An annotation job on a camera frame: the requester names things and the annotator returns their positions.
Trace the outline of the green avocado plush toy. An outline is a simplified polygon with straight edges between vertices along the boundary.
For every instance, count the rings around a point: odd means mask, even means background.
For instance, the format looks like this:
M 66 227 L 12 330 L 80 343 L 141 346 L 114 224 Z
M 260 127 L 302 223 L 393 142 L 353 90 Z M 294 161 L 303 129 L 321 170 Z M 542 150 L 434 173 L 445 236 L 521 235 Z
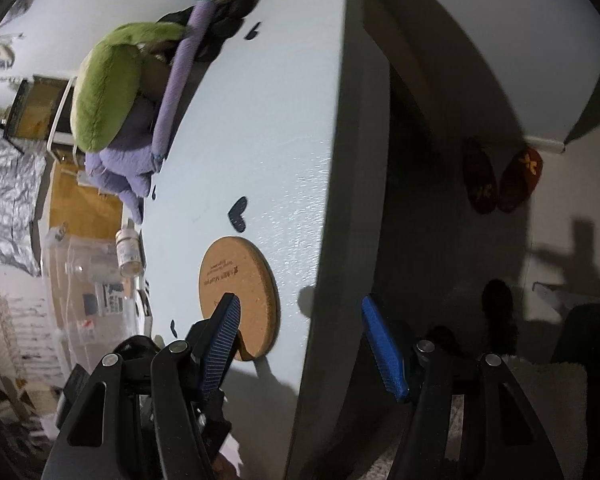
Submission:
M 185 27 L 172 22 L 137 22 L 102 38 L 80 65 L 74 85 L 70 126 L 85 153 L 106 148 L 122 128 L 140 92 L 143 46 L 183 38 Z

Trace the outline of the clear plastic storage bin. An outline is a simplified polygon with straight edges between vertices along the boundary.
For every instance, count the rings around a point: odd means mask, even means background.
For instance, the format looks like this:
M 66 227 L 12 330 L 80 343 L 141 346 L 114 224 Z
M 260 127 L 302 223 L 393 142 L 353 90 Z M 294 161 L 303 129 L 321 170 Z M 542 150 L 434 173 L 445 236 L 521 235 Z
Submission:
M 65 376 L 76 364 L 90 372 L 125 339 L 150 334 L 151 310 L 140 279 L 120 274 L 112 240 L 51 228 L 42 243 L 41 271 L 54 350 Z

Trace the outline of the cork coaster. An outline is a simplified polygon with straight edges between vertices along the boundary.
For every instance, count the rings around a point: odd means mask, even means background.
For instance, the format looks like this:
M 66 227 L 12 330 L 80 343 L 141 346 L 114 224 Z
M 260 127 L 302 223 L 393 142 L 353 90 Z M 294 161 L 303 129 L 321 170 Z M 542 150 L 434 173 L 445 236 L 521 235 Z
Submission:
M 246 276 L 247 263 L 237 237 L 219 238 L 209 246 L 202 258 L 198 292 L 204 318 L 210 318 L 226 292 L 235 294 L 239 301 L 246 298 L 242 292 L 242 279 Z
M 242 362 L 254 361 L 266 356 L 275 344 L 279 330 L 280 305 L 274 273 L 260 249 L 249 240 L 237 237 L 244 252 L 247 271 L 242 279 L 242 318 L 239 350 Z

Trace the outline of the purple plush toy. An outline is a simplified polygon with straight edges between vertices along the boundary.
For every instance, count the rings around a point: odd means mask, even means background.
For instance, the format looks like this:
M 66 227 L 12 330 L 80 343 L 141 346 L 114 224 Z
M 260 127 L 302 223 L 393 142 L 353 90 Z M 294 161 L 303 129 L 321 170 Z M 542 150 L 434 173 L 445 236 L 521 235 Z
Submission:
M 172 22 L 185 27 L 182 39 L 143 46 L 140 92 L 122 128 L 103 150 L 82 151 L 90 181 L 120 198 L 137 224 L 144 220 L 151 177 L 168 156 L 176 112 L 215 9 L 213 2 L 198 2 L 185 24 Z

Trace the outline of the small brown pill bottle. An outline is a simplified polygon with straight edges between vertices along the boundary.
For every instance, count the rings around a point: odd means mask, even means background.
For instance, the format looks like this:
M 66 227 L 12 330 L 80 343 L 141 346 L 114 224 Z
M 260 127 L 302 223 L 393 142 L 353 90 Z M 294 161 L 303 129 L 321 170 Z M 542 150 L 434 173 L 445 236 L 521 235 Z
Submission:
M 136 278 L 143 273 L 140 236 L 134 229 L 124 228 L 116 234 L 118 267 L 124 278 Z

